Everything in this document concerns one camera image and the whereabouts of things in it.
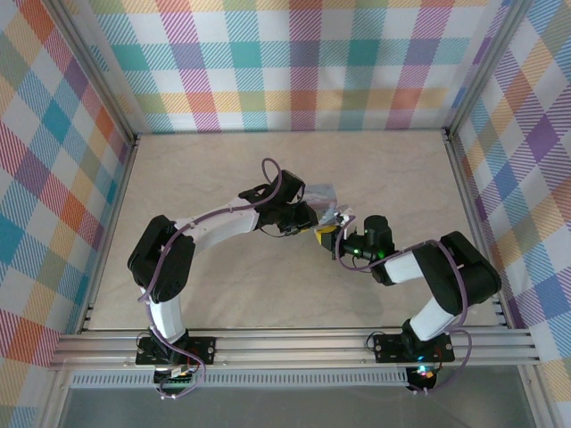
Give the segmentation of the pastel cartoon bunny tin box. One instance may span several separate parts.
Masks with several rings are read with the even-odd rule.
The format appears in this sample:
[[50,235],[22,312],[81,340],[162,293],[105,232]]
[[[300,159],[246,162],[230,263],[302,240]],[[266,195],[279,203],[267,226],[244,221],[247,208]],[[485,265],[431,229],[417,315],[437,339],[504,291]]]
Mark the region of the pastel cartoon bunny tin box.
[[308,185],[305,187],[302,200],[315,211],[319,226],[331,226],[335,223],[335,216],[339,210],[333,185]]

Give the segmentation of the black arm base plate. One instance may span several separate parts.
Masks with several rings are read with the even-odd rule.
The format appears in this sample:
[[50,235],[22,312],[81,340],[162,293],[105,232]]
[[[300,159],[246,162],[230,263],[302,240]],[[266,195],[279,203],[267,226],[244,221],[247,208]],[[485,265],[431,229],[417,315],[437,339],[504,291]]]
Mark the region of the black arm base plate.
[[427,341],[406,342],[401,334],[373,336],[373,351],[377,363],[439,363],[455,360],[449,335],[443,333]]
[[[216,352],[215,337],[191,337],[186,334],[177,340],[173,346],[186,353],[195,355],[206,365],[211,365],[214,362]],[[144,336],[137,340],[136,364],[138,366],[179,366],[195,364],[195,361],[186,354],[174,351],[155,336]]]

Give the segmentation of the wide aluminium frame rail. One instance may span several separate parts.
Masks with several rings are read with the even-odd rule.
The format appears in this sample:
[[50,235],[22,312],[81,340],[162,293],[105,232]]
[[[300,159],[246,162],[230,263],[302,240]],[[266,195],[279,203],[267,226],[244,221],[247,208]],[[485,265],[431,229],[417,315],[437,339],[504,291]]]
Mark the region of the wide aluminium frame rail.
[[[375,367],[375,328],[214,329],[194,330],[193,337],[215,337],[212,369],[324,369]],[[130,369],[136,365],[137,330],[94,330],[64,335],[51,362],[53,370]],[[436,366],[527,366],[539,353],[527,330],[469,327],[452,333],[452,362]]]

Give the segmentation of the aluminium corner post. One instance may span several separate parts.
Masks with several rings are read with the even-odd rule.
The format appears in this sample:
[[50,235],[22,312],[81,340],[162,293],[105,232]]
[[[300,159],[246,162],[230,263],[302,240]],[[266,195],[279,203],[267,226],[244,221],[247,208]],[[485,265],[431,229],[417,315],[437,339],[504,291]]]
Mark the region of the aluminium corner post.
[[501,0],[492,22],[487,28],[475,58],[468,68],[465,82],[460,87],[449,116],[444,121],[443,137],[451,143],[460,127],[468,119],[476,99],[496,70],[521,21],[534,0]]
[[118,126],[119,132],[131,146],[136,146],[138,133],[130,126],[126,114],[120,107],[111,87],[106,82],[95,57],[88,47],[88,43],[82,37],[79,27],[72,19],[72,15],[65,6],[64,1],[42,0],[42,2],[54,19],[55,25],[62,32],[77,62],[85,72],[87,80],[92,84],[103,105],[107,108],[114,124]]

